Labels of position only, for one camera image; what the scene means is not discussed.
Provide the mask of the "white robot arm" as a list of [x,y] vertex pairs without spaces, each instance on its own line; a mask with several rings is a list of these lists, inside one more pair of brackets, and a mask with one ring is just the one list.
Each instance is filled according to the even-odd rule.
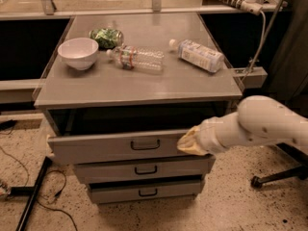
[[237,111],[213,116],[192,127],[177,143],[185,153],[203,156],[225,152],[232,146],[286,143],[308,153],[308,120],[276,100],[249,96]]

